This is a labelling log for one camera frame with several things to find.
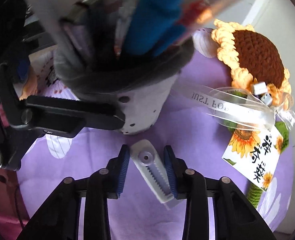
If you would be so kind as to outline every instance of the chinese characters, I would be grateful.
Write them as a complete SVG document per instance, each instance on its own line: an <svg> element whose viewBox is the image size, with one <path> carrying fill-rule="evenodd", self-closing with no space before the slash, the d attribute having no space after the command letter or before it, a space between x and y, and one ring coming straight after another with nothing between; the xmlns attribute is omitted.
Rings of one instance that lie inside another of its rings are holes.
<svg viewBox="0 0 295 240"><path fill-rule="evenodd" d="M257 159L260 159L259 155L261 154L260 150L259 150L259 144L257 145L257 147L254 147L254 151L251 152L252 155L252 163L255 163Z"/></svg>
<svg viewBox="0 0 295 240"><path fill-rule="evenodd" d="M255 178L253 180L257 180L257 183L260 183L260 180L263 177L263 173L265 171L264 167L265 163L261 162L261 164L256 167L256 171L254 171Z"/></svg>
<svg viewBox="0 0 295 240"><path fill-rule="evenodd" d="M262 146L264 147L265 153L264 155L266 155L268 152L271 153L271 146L272 146L272 142L271 142L271 138L272 136L265 136L264 142L262 143Z"/></svg>

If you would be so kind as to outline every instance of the gift card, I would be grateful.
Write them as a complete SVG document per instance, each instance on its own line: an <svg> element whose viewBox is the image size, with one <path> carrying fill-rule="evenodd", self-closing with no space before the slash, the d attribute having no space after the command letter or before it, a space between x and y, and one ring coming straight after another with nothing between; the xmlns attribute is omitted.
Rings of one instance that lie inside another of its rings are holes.
<svg viewBox="0 0 295 240"><path fill-rule="evenodd" d="M283 136L269 130L235 129L222 158L256 186L267 190L280 157Z"/></svg>

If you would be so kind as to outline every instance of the clear ribbon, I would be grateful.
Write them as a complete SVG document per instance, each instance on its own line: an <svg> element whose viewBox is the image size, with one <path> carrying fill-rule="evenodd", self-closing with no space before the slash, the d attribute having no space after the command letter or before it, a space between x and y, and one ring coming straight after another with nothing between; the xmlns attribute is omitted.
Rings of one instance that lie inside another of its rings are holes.
<svg viewBox="0 0 295 240"><path fill-rule="evenodd" d="M235 92L247 97L232 94ZM276 114L289 130L295 122L295 113L289 110L293 105L293 98L287 93L283 95L282 104L270 108L244 89L232 87L213 89L178 79L172 87L171 95L189 99L189 103L216 117L217 121L226 127L235 128L236 123L239 124L238 128L243 130L270 130L275 125Z"/></svg>
<svg viewBox="0 0 295 240"><path fill-rule="evenodd" d="M286 128L291 130L295 124L295 113L291 108L294 105L294 99L289 93L283 92L280 100L281 104L274 107L276 115L285 123Z"/></svg>

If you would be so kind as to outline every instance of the yellow crocheted petal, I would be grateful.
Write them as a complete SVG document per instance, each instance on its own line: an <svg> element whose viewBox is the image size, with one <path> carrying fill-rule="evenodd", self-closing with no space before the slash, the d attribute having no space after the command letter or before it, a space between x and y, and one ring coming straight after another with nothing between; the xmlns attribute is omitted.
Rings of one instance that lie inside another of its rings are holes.
<svg viewBox="0 0 295 240"><path fill-rule="evenodd" d="M214 41L217 41L216 33L217 33L217 30L212 30L211 38L212 38L212 40L214 40Z"/></svg>
<svg viewBox="0 0 295 240"><path fill-rule="evenodd" d="M284 78L285 78L286 80L289 79L289 70L288 70L287 68L284 68Z"/></svg>
<svg viewBox="0 0 295 240"><path fill-rule="evenodd" d="M239 23L230 22L229 25L232 26L236 31L244 31L244 30L246 30L246 31L255 32L254 27L251 24L243 26L243 25L241 25Z"/></svg>
<svg viewBox="0 0 295 240"><path fill-rule="evenodd" d="M272 105L278 106L280 104L280 94L281 92L276 88L274 84L268 84L267 85L268 93L271 94L271 97L273 99Z"/></svg>
<svg viewBox="0 0 295 240"><path fill-rule="evenodd" d="M247 25L244 27L244 30L246 30L246 31L251 31L251 32L255 32L254 27L253 27L251 24L247 24Z"/></svg>
<svg viewBox="0 0 295 240"><path fill-rule="evenodd" d="M234 38L234 36L233 36L233 38L232 39L230 39L230 38L227 38L227 37L222 37L221 39L220 39L220 41L221 41L221 43L229 43L229 44L232 44L232 45L235 45L235 38Z"/></svg>
<svg viewBox="0 0 295 240"><path fill-rule="evenodd" d="M286 79L283 80L281 89L284 92L289 93L289 94L292 92L291 85L290 85L290 83Z"/></svg>
<svg viewBox="0 0 295 240"><path fill-rule="evenodd" d="M222 33L222 32L232 34L233 32L235 32L235 29L232 26L226 24L218 29L218 33Z"/></svg>
<svg viewBox="0 0 295 240"><path fill-rule="evenodd" d="M227 55L224 50L222 49L221 51L219 51L217 53L217 58L220 61L223 61L224 64L228 65L231 69L236 69L240 67L240 64L238 62L238 58L232 58L229 55Z"/></svg>
<svg viewBox="0 0 295 240"><path fill-rule="evenodd" d="M247 68L236 68L231 71L232 87L246 89L253 82L253 76Z"/></svg>
<svg viewBox="0 0 295 240"><path fill-rule="evenodd" d="M215 19L214 22L213 22L213 24L214 24L216 27L220 28L220 27L226 25L226 22L222 22L222 21L220 21L219 19Z"/></svg>
<svg viewBox="0 0 295 240"><path fill-rule="evenodd" d="M215 33L215 41L219 44L221 44L223 41L232 42L234 40L234 36L232 33L226 31L226 30L217 30Z"/></svg>
<svg viewBox="0 0 295 240"><path fill-rule="evenodd" d="M231 44L230 42L223 41L223 42L221 43L221 47L222 47L222 48L225 48L225 49L227 49L227 50L230 50L230 51L234 50L237 54L239 54L239 53L236 51L236 47L234 46L234 44Z"/></svg>

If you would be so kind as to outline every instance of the crocheted leaf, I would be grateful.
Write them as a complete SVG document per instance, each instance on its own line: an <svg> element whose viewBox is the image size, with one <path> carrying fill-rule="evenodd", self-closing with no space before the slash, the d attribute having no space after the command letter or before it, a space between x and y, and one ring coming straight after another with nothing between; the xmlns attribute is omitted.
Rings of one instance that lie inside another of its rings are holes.
<svg viewBox="0 0 295 240"><path fill-rule="evenodd" d="M234 133L237 123L224 120L224 125L228 128L231 133Z"/></svg>
<svg viewBox="0 0 295 240"><path fill-rule="evenodd" d="M232 166L236 164L234 161L231 161L230 159L225 159L225 158L224 158L224 160L226 160L226 161L227 161L228 163L230 163L230 165L232 165Z"/></svg>
<svg viewBox="0 0 295 240"><path fill-rule="evenodd" d="M276 122L275 127L279 130L280 134L283 136L283 145L281 153L289 146L289 131L286 128L284 122Z"/></svg>
<svg viewBox="0 0 295 240"><path fill-rule="evenodd" d="M244 95L243 93L238 92L238 91L230 92L230 94L241 97L241 98L247 98L247 95Z"/></svg>

